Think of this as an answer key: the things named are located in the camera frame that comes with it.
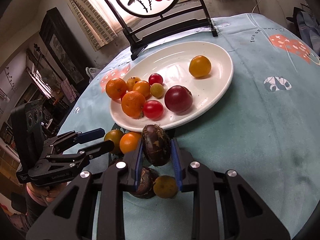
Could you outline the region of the person's left hand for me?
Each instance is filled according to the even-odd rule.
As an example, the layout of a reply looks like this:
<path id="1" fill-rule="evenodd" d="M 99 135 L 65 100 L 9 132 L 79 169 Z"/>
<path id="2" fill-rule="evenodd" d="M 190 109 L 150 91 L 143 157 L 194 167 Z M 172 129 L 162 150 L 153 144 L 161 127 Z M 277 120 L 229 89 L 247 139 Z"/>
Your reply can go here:
<path id="1" fill-rule="evenodd" d="M 26 202 L 29 206 L 47 207 L 66 188 L 68 183 L 50 187 L 39 187 L 33 183 L 26 184 Z"/>

